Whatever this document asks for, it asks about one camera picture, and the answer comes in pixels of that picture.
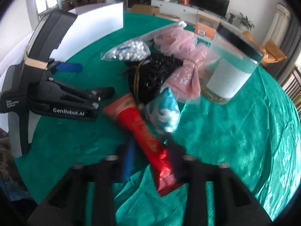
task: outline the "black jar lid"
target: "black jar lid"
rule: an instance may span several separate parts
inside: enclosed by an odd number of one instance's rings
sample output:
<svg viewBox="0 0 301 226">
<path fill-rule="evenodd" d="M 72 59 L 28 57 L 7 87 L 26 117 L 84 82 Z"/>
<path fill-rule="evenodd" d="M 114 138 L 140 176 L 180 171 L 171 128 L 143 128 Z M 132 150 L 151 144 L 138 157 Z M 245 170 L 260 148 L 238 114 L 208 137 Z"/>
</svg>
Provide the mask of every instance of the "black jar lid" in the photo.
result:
<svg viewBox="0 0 301 226">
<path fill-rule="evenodd" d="M 257 62 L 262 60 L 262 51 L 239 31 L 223 23 L 219 24 L 216 31 L 249 58 Z"/>
</svg>

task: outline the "red wrapper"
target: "red wrapper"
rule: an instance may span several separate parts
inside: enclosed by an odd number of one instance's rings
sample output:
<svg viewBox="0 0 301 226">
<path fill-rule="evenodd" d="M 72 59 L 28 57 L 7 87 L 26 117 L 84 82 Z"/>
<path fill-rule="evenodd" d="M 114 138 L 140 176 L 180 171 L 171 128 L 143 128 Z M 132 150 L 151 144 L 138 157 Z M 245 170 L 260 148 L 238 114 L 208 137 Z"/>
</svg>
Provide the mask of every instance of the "red wrapper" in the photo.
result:
<svg viewBox="0 0 301 226">
<path fill-rule="evenodd" d="M 167 147 L 151 134 L 131 94 L 105 106 L 103 112 L 133 133 L 151 163 L 153 178 L 160 196 L 165 196 L 182 185 L 176 183 L 171 171 Z"/>
</svg>

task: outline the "plastic jar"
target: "plastic jar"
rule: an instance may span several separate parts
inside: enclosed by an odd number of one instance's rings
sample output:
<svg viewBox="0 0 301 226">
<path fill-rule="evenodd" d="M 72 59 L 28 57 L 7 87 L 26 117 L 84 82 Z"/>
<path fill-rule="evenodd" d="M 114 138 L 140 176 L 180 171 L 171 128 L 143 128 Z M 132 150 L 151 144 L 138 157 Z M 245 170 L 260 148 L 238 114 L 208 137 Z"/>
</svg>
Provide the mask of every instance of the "plastic jar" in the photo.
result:
<svg viewBox="0 0 301 226">
<path fill-rule="evenodd" d="M 263 58 L 260 49 L 238 30 L 219 24 L 204 67 L 199 69 L 202 94 L 212 102 L 228 103 Z"/>
</svg>

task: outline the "round table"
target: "round table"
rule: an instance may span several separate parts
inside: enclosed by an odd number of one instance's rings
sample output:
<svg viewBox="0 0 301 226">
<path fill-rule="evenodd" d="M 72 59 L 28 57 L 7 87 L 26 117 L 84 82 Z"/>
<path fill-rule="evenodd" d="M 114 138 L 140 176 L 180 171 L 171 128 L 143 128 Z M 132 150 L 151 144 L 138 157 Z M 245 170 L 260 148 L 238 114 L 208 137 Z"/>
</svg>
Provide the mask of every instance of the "round table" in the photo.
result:
<svg viewBox="0 0 301 226">
<path fill-rule="evenodd" d="M 106 52 L 128 39 L 172 21 L 125 13 L 124 28 L 89 45 L 69 62 L 81 63 L 81 73 L 56 73 L 55 78 L 89 89 L 112 86 L 114 97 L 100 102 L 96 122 L 41 117 L 28 155 L 16 158 L 20 175 L 37 203 L 76 162 L 92 164 L 125 143 L 126 134 L 101 107 L 129 92 L 123 62 L 101 61 Z M 274 219 L 300 181 L 299 117 L 278 83 L 258 67 L 226 105 L 202 97 L 198 105 L 182 105 L 174 139 L 188 154 L 203 162 L 226 161 Z M 156 193 L 148 162 L 136 153 L 135 171 L 127 183 L 114 185 L 118 225 L 181 225 L 187 199 L 186 185 L 161 198 Z M 210 183 L 208 194 L 212 192 Z M 210 223 L 213 222 L 209 200 Z"/>
</svg>

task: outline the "television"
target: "television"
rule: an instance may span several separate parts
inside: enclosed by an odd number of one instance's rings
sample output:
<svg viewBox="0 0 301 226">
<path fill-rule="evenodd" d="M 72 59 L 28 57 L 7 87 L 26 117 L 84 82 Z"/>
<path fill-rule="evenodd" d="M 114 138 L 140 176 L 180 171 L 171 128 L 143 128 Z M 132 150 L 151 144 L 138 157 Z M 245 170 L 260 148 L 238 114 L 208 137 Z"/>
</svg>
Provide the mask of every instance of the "television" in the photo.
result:
<svg viewBox="0 0 301 226">
<path fill-rule="evenodd" d="M 218 16 L 225 17 L 229 0 L 190 0 L 190 5 L 207 10 Z"/>
</svg>

